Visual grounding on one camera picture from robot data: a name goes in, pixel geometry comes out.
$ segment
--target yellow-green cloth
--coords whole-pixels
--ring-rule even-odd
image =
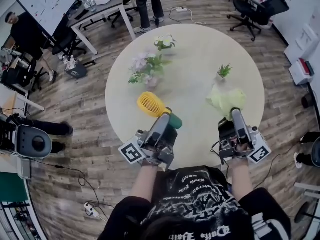
[[[226,93],[221,93],[216,88],[206,97],[206,101],[215,107],[219,113],[227,120],[232,121],[231,110],[238,108],[242,110],[246,103],[246,95],[240,89],[234,89]]]

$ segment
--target whiteboard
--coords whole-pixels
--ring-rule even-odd
[[[77,0],[17,0],[52,36],[64,15]]]

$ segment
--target white tabletop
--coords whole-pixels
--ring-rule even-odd
[[[226,78],[231,89],[246,95],[243,117],[250,126],[259,126],[265,108],[265,91],[259,70],[247,51],[232,38],[209,27],[176,24],[154,29],[129,44],[116,59],[109,74],[105,103],[110,123],[122,142],[137,130],[149,131],[156,121],[142,112],[137,99],[147,91],[144,84],[129,84],[133,58],[153,45],[157,36],[171,34],[177,41],[172,63],[165,67],[164,79],[154,93],[183,121],[174,145],[170,169],[220,164],[210,152],[219,141],[218,122],[223,119],[206,102],[221,64],[233,67]]]

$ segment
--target black t-shirt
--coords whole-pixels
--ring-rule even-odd
[[[36,20],[27,12],[19,15],[18,18],[18,22],[13,24],[11,28],[13,39],[26,52],[30,49],[39,49],[45,37]]]
[[[166,225],[157,233],[158,239],[254,240],[252,216],[259,213],[265,221],[279,221],[291,237],[288,216],[264,188],[237,202],[221,176],[206,166],[175,170],[165,181],[166,193],[154,205],[132,196],[121,201],[99,240],[138,240],[149,226],[160,220],[166,223],[166,218],[174,226]]]

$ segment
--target white shoe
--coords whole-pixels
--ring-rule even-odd
[[[164,21],[165,21],[165,18],[164,18],[164,17],[161,17],[161,18],[158,18],[158,20],[159,20],[159,23],[161,23],[161,22],[164,22]],[[155,16],[149,17],[149,21],[150,21],[150,22],[156,22],[156,17],[155,17]]]
[[[294,153],[294,162],[295,162],[295,167],[297,169],[301,169],[302,168],[302,163],[297,161],[297,156],[299,155],[299,153]]]
[[[143,34],[143,33],[147,33],[147,32],[149,32],[150,30],[151,30],[151,27],[142,28],[142,27],[140,27],[140,26],[135,27],[135,28],[133,29],[133,31],[134,31],[134,33],[135,33],[136,35]]]
[[[54,83],[56,81],[56,77],[57,77],[57,72],[52,70],[49,74],[49,82]]]

